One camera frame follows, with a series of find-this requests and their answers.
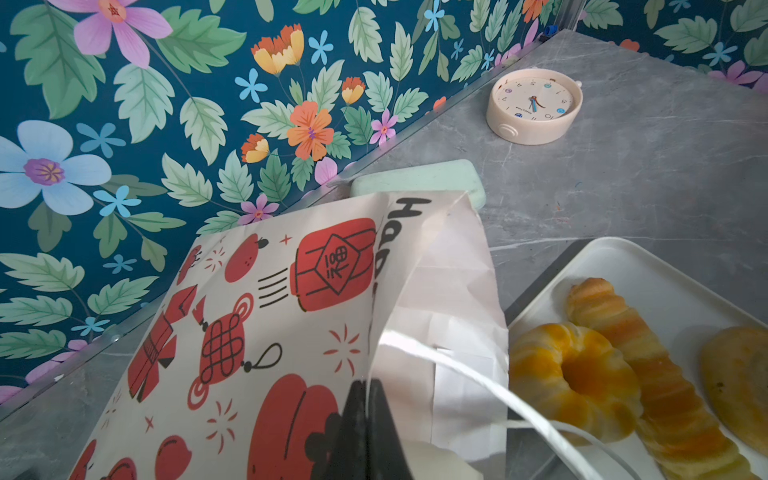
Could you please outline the white red paper bag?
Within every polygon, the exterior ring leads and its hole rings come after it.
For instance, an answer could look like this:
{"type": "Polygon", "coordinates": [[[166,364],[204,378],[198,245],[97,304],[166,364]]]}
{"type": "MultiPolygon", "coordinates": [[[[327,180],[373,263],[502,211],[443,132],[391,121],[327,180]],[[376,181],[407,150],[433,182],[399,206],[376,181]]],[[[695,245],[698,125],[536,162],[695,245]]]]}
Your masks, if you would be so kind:
{"type": "Polygon", "coordinates": [[[350,390],[379,379],[412,479],[503,467],[516,413],[584,479],[581,444],[509,389],[508,332],[466,193],[375,193],[195,242],[74,479],[324,479],[350,390]]]}

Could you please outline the long twisted fake bread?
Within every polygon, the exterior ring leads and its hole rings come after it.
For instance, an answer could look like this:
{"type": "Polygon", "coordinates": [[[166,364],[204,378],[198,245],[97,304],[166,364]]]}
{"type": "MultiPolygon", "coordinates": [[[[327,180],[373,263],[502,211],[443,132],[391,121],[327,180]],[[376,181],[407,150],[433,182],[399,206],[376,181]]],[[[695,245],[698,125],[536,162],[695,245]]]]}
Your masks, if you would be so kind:
{"type": "Polygon", "coordinates": [[[637,435],[665,478],[756,477],[659,337],[610,282],[589,278],[572,287],[566,314],[609,340],[636,374],[643,407],[637,435]]]}

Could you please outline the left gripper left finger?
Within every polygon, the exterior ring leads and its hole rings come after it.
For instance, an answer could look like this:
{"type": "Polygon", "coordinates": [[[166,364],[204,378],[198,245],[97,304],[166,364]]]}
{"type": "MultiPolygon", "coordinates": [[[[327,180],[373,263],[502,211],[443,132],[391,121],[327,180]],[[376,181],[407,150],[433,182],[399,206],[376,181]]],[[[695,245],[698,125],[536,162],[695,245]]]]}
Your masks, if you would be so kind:
{"type": "Polygon", "coordinates": [[[356,380],[350,390],[331,449],[324,479],[367,479],[366,386],[356,380]]]}

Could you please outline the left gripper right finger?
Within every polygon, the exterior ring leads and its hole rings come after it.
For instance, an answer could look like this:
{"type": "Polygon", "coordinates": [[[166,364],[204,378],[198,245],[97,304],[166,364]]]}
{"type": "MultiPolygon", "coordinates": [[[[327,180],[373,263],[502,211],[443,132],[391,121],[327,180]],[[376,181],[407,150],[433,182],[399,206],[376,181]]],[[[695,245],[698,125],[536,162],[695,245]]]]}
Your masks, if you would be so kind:
{"type": "Polygon", "coordinates": [[[384,386],[379,379],[369,382],[367,398],[367,478],[411,480],[384,386]]]}

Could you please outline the round fake bagel bread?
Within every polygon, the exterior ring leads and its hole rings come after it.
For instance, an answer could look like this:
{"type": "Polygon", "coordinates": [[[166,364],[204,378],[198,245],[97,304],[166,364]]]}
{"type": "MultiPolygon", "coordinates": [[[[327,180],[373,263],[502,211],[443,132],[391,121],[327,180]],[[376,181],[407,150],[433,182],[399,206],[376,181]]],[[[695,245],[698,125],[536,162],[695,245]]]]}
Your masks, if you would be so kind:
{"type": "Polygon", "coordinates": [[[767,330],[731,327],[701,349],[699,370],[720,421],[743,443],[767,454],[767,330]]]}

